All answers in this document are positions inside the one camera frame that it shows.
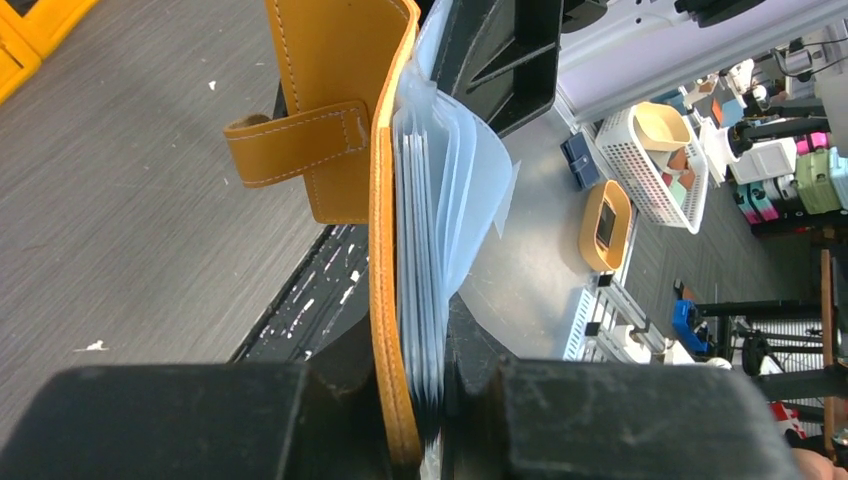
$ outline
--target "pink suitcase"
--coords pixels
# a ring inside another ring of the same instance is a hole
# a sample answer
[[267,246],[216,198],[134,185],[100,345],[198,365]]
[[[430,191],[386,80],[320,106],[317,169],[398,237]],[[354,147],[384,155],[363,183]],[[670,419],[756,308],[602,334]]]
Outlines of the pink suitcase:
[[798,156],[806,155],[822,148],[830,148],[827,141],[827,134],[821,132],[804,135],[802,140],[797,143],[797,146]]

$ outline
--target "brown leather wallet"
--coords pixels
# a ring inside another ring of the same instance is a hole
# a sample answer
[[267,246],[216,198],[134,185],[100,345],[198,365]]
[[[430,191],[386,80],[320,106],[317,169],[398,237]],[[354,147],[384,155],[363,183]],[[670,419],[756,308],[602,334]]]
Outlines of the brown leather wallet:
[[392,463],[421,443],[395,305],[391,117],[420,10],[411,0],[265,0],[289,117],[224,130],[236,169],[258,188],[303,175],[322,223],[370,223],[371,341]]

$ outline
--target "orange leather edge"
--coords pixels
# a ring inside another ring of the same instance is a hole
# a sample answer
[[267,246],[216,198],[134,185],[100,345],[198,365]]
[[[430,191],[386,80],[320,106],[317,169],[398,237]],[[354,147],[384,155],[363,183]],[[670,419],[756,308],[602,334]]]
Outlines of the orange leather edge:
[[381,1],[392,2],[399,10],[405,10],[407,24],[383,85],[371,126],[371,230],[368,241],[371,342],[389,454],[395,464],[417,465],[422,457],[421,442],[406,384],[395,305],[395,202],[391,117],[400,72],[412,54],[421,12],[410,0]]
[[369,139],[360,126],[367,123],[365,104],[354,101],[276,120],[251,115],[224,136],[244,186],[259,188],[364,150]]

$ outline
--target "scratched black surface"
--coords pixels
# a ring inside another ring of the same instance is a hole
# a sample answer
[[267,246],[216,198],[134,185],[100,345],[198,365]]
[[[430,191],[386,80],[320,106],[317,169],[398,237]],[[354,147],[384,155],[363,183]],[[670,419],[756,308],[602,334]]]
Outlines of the scratched black surface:
[[368,312],[368,227],[329,226],[233,361],[308,359]]

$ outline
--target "light blue suitcase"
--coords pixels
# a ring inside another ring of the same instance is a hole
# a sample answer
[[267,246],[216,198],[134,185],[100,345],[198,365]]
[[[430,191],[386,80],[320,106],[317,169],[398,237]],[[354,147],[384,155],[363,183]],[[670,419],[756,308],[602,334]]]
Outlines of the light blue suitcase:
[[848,209],[848,158],[840,157],[836,147],[830,149],[830,181],[842,208]]

